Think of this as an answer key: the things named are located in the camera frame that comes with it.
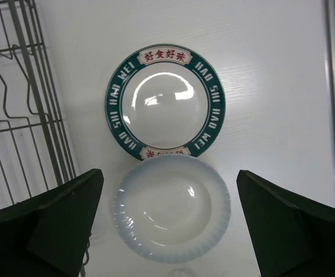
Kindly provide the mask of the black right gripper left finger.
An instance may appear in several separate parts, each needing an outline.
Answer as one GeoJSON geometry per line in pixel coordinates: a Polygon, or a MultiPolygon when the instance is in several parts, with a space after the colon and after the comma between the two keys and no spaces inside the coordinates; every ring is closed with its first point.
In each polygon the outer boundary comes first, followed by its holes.
{"type": "Polygon", "coordinates": [[[78,276],[103,182],[92,169],[0,209],[0,276],[78,276]]]}

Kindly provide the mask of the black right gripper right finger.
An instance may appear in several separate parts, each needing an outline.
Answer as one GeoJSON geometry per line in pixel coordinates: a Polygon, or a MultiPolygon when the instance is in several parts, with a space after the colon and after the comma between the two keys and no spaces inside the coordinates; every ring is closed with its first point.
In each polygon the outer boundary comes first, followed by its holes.
{"type": "Polygon", "coordinates": [[[335,276],[335,208],[248,170],[236,183],[261,276],[335,276]]]}

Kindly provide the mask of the pale blue fluted plate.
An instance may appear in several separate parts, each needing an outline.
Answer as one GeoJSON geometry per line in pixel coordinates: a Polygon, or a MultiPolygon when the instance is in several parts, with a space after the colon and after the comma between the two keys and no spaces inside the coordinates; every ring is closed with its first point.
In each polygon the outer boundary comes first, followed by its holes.
{"type": "Polygon", "coordinates": [[[205,255],[224,236],[230,216],[225,181],[207,163],[181,154],[140,162],[122,179],[113,201],[118,235],[157,263],[205,255]]]}

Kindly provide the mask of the green rimmed printed plate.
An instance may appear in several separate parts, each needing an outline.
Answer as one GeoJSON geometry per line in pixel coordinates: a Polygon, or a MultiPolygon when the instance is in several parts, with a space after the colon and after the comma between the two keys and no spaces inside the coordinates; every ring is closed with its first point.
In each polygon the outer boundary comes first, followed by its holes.
{"type": "Polygon", "coordinates": [[[225,111],[225,91],[215,69],[175,44],[132,53],[114,71],[105,94],[109,129],[138,160],[200,156],[218,137],[225,111]]]}

